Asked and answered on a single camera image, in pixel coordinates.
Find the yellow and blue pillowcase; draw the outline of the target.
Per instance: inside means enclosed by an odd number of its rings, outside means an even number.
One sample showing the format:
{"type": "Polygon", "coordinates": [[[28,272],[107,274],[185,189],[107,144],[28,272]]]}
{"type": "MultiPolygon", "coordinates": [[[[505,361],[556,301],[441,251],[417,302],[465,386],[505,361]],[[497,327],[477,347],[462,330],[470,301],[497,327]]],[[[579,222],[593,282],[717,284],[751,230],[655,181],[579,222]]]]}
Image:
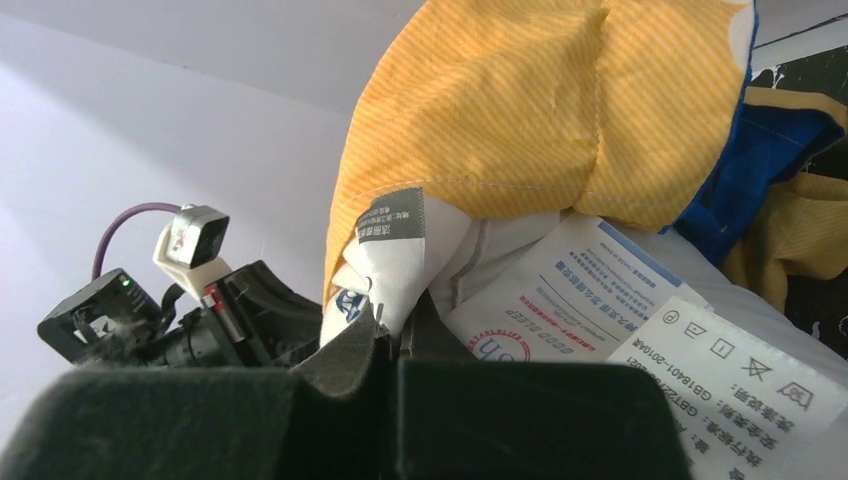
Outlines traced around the yellow and blue pillowcase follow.
{"type": "Polygon", "coordinates": [[[847,184],[805,171],[845,105],[755,87],[751,1],[428,1],[351,119],[324,276],[378,196],[477,218],[574,209],[675,227],[776,308],[847,266],[847,184]]]}

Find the white pillow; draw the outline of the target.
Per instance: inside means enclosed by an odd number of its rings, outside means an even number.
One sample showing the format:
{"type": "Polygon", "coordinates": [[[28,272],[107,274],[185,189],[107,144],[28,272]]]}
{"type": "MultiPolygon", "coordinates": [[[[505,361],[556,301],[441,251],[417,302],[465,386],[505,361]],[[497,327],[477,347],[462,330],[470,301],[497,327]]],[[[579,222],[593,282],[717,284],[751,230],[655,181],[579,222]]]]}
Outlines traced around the white pillow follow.
{"type": "Polygon", "coordinates": [[[355,217],[331,290],[322,344],[365,311],[399,336],[428,293],[481,360],[645,368],[698,479],[847,475],[846,361],[676,233],[579,213],[475,220],[410,188],[355,217]]]}

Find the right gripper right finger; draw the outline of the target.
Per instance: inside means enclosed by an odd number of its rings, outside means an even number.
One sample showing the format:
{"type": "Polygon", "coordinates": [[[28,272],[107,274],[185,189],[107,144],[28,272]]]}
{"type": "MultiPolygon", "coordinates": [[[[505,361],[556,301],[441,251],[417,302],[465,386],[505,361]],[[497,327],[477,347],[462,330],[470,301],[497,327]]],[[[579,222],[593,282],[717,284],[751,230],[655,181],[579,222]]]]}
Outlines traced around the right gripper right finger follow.
{"type": "Polygon", "coordinates": [[[611,364],[485,362],[429,294],[401,337],[394,387],[398,479],[688,479],[655,380],[611,364]]]}

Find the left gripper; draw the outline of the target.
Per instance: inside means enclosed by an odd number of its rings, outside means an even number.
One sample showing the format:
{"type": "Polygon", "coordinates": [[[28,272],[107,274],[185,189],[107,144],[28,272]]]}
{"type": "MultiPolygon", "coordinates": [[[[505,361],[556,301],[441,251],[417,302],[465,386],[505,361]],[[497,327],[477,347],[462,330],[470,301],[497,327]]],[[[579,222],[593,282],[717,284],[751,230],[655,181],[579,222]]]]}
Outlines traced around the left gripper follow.
{"type": "Polygon", "coordinates": [[[301,363],[318,349],[321,307],[262,260],[230,268],[219,255],[229,222],[209,206],[142,204],[125,211],[101,240],[91,282],[46,315],[39,338],[76,365],[290,369],[301,363]],[[153,254],[172,281],[161,300],[124,269],[102,270],[117,228],[152,210],[174,215],[153,254]]]}

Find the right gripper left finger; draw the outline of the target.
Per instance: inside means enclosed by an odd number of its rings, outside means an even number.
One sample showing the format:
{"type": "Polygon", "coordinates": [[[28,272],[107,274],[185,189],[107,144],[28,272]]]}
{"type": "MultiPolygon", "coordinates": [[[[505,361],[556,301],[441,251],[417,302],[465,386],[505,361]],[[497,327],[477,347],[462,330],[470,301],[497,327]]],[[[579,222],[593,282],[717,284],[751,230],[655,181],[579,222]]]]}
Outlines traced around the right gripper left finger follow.
{"type": "Polygon", "coordinates": [[[391,338],[355,321],[291,370],[78,368],[34,402],[5,479],[374,479],[391,338]]]}

